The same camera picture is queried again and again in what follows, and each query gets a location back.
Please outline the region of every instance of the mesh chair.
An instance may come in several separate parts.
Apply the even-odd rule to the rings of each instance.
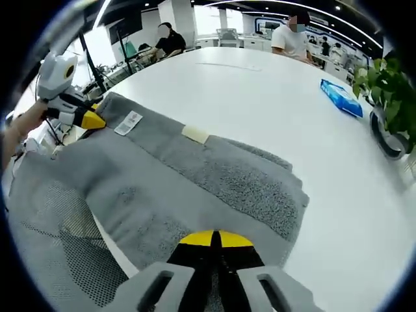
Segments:
[[[234,28],[217,29],[218,47],[240,47],[237,30]]]

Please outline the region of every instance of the tissue box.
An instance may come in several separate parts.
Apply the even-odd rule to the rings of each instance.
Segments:
[[[361,105],[341,86],[337,86],[322,79],[320,88],[326,93],[338,109],[345,111],[355,117],[363,117]]]

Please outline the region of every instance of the human hand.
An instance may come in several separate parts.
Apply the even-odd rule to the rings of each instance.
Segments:
[[[46,110],[46,103],[39,99],[28,111],[17,117],[12,122],[11,127],[14,128],[21,137],[26,138],[30,131],[42,124],[42,115]]]

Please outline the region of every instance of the towel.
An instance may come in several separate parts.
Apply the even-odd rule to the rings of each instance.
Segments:
[[[131,111],[143,118],[120,136],[114,129]],[[10,195],[16,228],[31,220],[22,190],[30,198],[48,195],[33,187],[36,179],[81,198],[139,270],[166,261],[181,238],[207,229],[243,235],[266,265],[284,265],[309,202],[287,161],[218,136],[195,142],[181,134],[183,124],[118,94],[110,93],[98,113],[106,128],[87,131],[54,159],[26,156]],[[43,215],[32,228],[46,226],[50,213]],[[217,301],[209,300],[207,311],[218,311]]]

